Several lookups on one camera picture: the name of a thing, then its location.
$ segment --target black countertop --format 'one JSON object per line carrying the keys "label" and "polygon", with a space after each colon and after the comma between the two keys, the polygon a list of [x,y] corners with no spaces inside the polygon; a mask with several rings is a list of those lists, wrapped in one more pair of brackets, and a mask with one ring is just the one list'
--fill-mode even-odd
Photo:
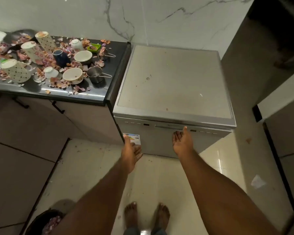
{"label": "black countertop", "polygon": [[[63,42],[67,42],[67,38],[63,37]],[[91,43],[100,43],[100,40],[90,39]],[[30,96],[37,98],[45,98],[50,100],[58,100],[65,102],[75,102],[82,104],[91,104],[98,106],[105,106],[106,101],[110,100],[110,96],[113,95],[112,91],[115,90],[115,87],[119,87],[119,83],[121,83],[123,74],[126,68],[126,65],[129,60],[129,55],[131,52],[130,43],[126,42],[115,42],[111,41],[110,44],[106,45],[109,53],[116,55],[115,58],[109,58],[105,61],[105,66],[102,68],[104,73],[110,74],[112,78],[105,78],[104,81],[98,84],[93,84],[90,82],[89,78],[84,78],[84,80],[78,84],[80,87],[90,88],[90,91],[81,91],[79,90],[79,94],[71,94],[68,92],[72,92],[74,85],[69,86],[65,90],[49,87],[49,81],[46,80],[46,83],[39,86],[33,79],[32,76],[28,81],[24,82],[23,87],[19,87],[18,83],[8,83],[10,79],[6,81],[0,80],[0,94],[7,93],[13,95],[21,95],[21,96]],[[98,58],[92,58],[93,62],[97,61]]]}

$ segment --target blue cup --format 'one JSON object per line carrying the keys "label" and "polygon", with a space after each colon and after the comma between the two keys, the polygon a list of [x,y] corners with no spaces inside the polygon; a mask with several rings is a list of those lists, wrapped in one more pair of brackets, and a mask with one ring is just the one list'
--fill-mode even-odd
{"label": "blue cup", "polygon": [[52,54],[57,64],[62,68],[65,68],[67,66],[67,63],[71,63],[71,60],[69,59],[68,55],[61,49],[53,51]]}

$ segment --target white marble backsplash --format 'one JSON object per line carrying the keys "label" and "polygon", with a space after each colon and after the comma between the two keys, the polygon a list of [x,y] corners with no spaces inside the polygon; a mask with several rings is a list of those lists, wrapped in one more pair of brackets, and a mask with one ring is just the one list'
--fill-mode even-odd
{"label": "white marble backsplash", "polygon": [[223,57],[253,0],[0,0],[0,30],[207,49]]}

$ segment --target dishwasher top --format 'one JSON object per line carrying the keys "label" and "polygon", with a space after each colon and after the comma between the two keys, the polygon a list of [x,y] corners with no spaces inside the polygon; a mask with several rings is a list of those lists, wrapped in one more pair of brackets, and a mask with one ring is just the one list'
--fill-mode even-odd
{"label": "dishwasher top", "polygon": [[236,127],[217,51],[136,45],[114,116]]}

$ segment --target jeans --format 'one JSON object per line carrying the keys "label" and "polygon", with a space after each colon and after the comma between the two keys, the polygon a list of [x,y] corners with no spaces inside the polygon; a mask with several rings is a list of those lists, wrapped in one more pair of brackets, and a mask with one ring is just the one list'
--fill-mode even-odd
{"label": "jeans", "polygon": [[[130,227],[124,231],[123,235],[140,235],[140,230],[137,227]],[[161,228],[154,228],[151,235],[167,235],[167,233]]]}

